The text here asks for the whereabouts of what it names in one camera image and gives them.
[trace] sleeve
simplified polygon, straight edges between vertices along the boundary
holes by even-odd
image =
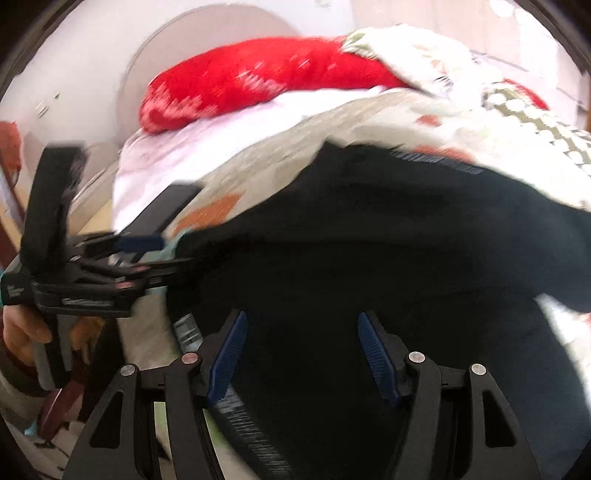
[[[0,320],[0,333],[4,326]],[[21,430],[29,428],[41,410],[46,396],[33,375],[13,360],[0,334],[0,413]]]

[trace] human hand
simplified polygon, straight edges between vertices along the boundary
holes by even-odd
[[[51,342],[51,332],[41,314],[26,305],[7,305],[3,313],[2,337],[10,353],[24,365],[33,367],[33,343]],[[81,317],[70,331],[72,350],[80,350],[98,335],[100,325],[94,317]]]

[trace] blue gripper pad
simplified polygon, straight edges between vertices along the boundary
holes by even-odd
[[[396,407],[402,400],[396,389],[396,371],[367,314],[359,315],[357,329],[379,393],[391,407]]]
[[[160,235],[122,236],[116,247],[126,253],[155,252],[164,249],[164,239]]]
[[[209,390],[206,397],[209,407],[214,406],[226,395],[247,333],[246,313],[240,312],[209,371]]]

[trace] silver bolt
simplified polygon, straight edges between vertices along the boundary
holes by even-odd
[[[410,352],[408,359],[416,364],[422,364],[425,361],[425,356],[421,352]]]
[[[123,375],[124,377],[128,377],[130,375],[133,375],[135,372],[135,367],[133,365],[124,365],[121,367],[121,370],[119,370],[119,372],[121,373],[121,375]]]
[[[472,371],[476,374],[476,375],[484,375],[486,373],[486,368],[484,365],[481,364],[474,364],[472,365]]]
[[[183,357],[181,358],[181,360],[183,361],[183,363],[185,365],[190,365],[195,363],[197,360],[199,360],[199,356],[198,354],[194,353],[194,352],[189,352],[189,353],[185,353],[183,355]]]

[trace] red pillow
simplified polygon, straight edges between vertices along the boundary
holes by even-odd
[[[379,61],[341,52],[341,44],[341,38],[257,38],[202,53],[150,82],[139,123],[157,134],[287,90],[407,86]]]

